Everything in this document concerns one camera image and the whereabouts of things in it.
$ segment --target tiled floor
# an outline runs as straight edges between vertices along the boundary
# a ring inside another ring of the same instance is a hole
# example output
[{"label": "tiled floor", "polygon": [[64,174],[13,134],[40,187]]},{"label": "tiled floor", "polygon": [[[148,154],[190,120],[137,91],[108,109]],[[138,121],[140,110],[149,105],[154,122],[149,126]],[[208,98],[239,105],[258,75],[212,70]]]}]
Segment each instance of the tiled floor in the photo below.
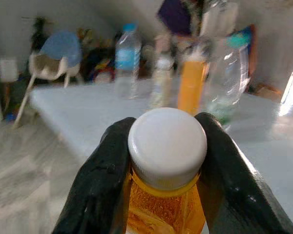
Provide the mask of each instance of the tiled floor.
[{"label": "tiled floor", "polygon": [[40,118],[0,123],[0,234],[50,233],[79,167]]}]

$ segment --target table surface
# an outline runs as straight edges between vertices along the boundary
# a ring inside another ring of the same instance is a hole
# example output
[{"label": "table surface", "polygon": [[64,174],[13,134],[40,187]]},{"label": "table surface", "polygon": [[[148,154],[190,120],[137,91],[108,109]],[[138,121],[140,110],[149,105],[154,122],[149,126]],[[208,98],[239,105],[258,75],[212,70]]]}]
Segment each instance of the table surface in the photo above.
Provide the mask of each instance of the table surface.
[{"label": "table surface", "polygon": [[[83,163],[108,126],[148,110],[151,85],[139,81],[136,99],[117,98],[113,84],[42,87],[31,93],[31,104]],[[177,79],[173,87],[176,94]],[[293,221],[293,108],[243,94],[227,132]]]}]

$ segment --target blue bottle cap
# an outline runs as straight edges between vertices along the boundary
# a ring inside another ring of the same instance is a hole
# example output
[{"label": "blue bottle cap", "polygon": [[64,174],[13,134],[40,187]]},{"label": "blue bottle cap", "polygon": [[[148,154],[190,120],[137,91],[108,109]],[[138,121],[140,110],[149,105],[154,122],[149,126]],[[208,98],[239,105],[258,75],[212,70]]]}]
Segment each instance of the blue bottle cap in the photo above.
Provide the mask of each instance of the blue bottle cap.
[{"label": "blue bottle cap", "polygon": [[135,23],[128,23],[123,26],[123,31],[132,32],[132,31],[135,31],[136,28],[137,28],[137,25]]},{"label": "blue bottle cap", "polygon": [[251,36],[249,34],[235,33],[226,39],[226,45],[232,48],[240,48],[250,43]]}]

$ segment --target purple cloth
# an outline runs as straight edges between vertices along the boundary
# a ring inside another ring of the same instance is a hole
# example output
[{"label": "purple cloth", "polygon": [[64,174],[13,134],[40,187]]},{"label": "purple cloth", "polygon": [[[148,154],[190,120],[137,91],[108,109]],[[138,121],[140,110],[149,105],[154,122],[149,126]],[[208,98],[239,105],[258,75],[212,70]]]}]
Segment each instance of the purple cloth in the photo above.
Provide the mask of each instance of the purple cloth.
[{"label": "purple cloth", "polygon": [[191,34],[191,16],[180,0],[165,0],[157,14],[172,33]]}]

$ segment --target orange bottle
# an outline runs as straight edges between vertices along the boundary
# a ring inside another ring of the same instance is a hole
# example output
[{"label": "orange bottle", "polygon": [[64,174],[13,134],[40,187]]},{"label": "orange bottle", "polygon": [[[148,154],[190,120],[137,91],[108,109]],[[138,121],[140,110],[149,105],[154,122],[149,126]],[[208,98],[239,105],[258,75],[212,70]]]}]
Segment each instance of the orange bottle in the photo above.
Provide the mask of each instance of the orange bottle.
[{"label": "orange bottle", "polygon": [[198,113],[208,64],[201,47],[196,45],[185,55],[178,95],[178,109],[194,116]]},{"label": "orange bottle", "polygon": [[200,234],[205,216],[196,182],[207,150],[200,123],[178,109],[154,109],[134,122],[128,147],[127,233]]}]

